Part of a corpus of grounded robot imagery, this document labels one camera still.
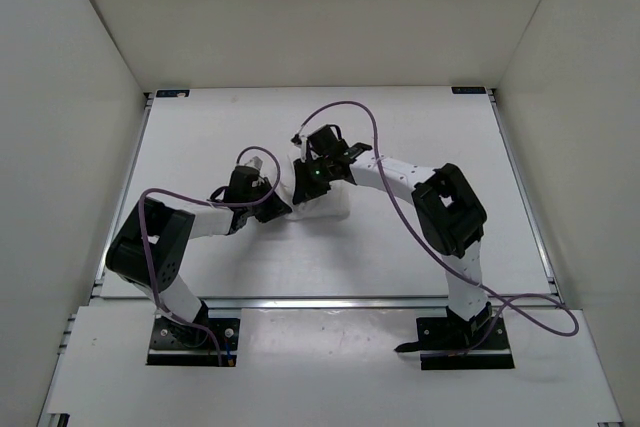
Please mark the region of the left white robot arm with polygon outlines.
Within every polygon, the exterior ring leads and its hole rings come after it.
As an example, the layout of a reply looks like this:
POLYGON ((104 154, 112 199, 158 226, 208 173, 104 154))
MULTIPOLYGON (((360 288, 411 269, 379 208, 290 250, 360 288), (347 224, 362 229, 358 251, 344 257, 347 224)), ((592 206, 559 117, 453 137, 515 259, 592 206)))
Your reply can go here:
POLYGON ((292 209, 252 165, 236 166, 227 185, 205 201, 188 200, 182 208, 155 199, 155 194, 169 193, 149 189, 139 199, 107 251, 106 268, 152 300, 185 344, 197 345, 208 336, 209 320, 206 304, 180 276, 188 243, 233 235, 251 218, 268 223, 292 209))

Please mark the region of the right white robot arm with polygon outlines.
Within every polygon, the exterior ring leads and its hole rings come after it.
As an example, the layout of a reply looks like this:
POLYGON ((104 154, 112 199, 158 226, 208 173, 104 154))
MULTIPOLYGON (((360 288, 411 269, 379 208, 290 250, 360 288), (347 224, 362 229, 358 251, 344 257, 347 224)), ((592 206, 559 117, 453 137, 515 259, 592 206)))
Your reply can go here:
POLYGON ((327 124, 308 136, 291 139, 295 205, 328 194, 345 181, 385 192, 393 204, 403 200, 416 211, 424 241, 447 266, 449 338, 471 347, 484 335, 489 299, 481 288, 481 239, 487 213, 462 171, 447 163, 428 168, 385 157, 371 145, 350 145, 338 127, 327 124))

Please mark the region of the white pleated skirt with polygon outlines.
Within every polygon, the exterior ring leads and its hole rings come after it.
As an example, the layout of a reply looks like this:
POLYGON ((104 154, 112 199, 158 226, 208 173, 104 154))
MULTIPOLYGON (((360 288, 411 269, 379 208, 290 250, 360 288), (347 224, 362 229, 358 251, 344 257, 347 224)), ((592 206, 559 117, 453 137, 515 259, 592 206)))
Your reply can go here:
POLYGON ((295 187, 293 162, 298 157, 299 149, 291 147, 286 154, 286 159, 282 162, 280 183, 276 189, 280 198, 292 209, 286 218, 290 221, 347 218, 350 215, 350 197, 348 186, 344 181, 332 183, 329 192, 319 198, 298 205, 293 204, 295 187))

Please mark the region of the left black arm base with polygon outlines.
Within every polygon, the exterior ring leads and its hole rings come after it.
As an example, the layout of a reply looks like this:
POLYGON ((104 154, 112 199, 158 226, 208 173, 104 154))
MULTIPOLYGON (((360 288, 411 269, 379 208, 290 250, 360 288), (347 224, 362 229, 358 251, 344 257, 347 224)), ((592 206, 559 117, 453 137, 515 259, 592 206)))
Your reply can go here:
POLYGON ((201 312, 196 322, 205 325, 215 336, 202 329, 180 325, 157 314, 148 344, 149 366, 232 368, 238 362, 241 318, 239 313, 219 316, 213 309, 201 312))

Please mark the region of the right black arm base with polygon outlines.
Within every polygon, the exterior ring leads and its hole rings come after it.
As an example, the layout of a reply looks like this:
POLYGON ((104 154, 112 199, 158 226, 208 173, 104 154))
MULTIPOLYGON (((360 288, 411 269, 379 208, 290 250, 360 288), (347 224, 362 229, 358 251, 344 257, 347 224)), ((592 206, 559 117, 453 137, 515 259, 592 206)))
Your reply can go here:
POLYGON ((423 371, 511 370, 515 361, 504 319, 489 304, 481 314, 484 323, 470 327, 444 316, 416 319, 417 339, 399 344, 397 354, 417 353, 423 371))

